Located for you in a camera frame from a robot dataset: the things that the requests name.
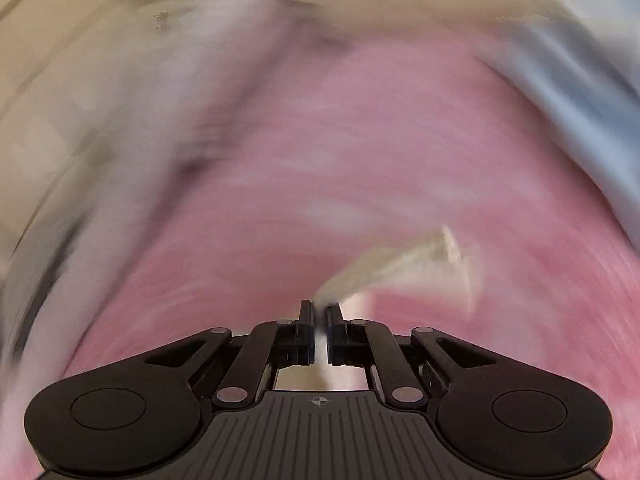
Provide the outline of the cream knit sweater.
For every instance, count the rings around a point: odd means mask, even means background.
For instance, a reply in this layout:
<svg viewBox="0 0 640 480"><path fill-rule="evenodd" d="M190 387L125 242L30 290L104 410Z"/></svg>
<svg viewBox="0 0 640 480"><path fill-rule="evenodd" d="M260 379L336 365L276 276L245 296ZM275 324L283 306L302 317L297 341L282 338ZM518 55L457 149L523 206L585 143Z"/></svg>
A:
<svg viewBox="0 0 640 480"><path fill-rule="evenodd" d="M328 361L326 314L337 304L344 318L374 317L383 295L420 302L471 316L483 290L483 271L477 256L458 244L442 226L405 247L380 247L361 256L326 281L311 302L319 324L316 362L280 370L274 386L291 391L352 391L368 388L366 372L358 366L333 366Z"/></svg>

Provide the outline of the pink rose blanket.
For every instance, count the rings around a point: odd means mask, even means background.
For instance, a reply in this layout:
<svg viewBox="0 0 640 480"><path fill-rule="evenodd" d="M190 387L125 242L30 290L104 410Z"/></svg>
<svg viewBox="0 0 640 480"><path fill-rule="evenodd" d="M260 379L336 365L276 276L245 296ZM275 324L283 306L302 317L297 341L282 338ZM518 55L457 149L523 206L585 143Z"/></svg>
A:
<svg viewBox="0 0 640 480"><path fill-rule="evenodd" d="M639 474L639 257L553 131L480 60L474 32L351 46L304 39L273 72L216 162L143 217L96 193L95 252L142 237L66 375L208 326L292 315L342 266L446 226L480 267L470 318L381 295L403 332L434 324L583 382L610 404L610 479Z"/></svg>

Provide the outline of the lilac striped quilt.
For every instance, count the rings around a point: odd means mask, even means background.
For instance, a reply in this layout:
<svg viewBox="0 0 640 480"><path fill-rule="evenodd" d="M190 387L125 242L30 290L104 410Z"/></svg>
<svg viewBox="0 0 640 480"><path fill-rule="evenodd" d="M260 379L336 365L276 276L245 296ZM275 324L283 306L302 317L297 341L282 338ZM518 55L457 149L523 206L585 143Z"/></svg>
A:
<svg viewBox="0 0 640 480"><path fill-rule="evenodd" d="M218 159L245 99L330 0L192 0L168 32L137 35L111 113L114 144L92 195L25 243L1 292L1 387L35 392L61 378L168 211L179 180Z"/></svg>

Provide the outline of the light blue garment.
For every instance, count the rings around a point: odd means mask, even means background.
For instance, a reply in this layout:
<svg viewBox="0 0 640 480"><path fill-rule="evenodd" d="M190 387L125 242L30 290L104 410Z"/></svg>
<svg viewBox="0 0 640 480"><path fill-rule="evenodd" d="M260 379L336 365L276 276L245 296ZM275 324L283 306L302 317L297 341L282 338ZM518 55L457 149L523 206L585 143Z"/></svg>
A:
<svg viewBox="0 0 640 480"><path fill-rule="evenodd" d="M554 125L555 143L639 243L639 0L559 0L508 27L489 63Z"/></svg>

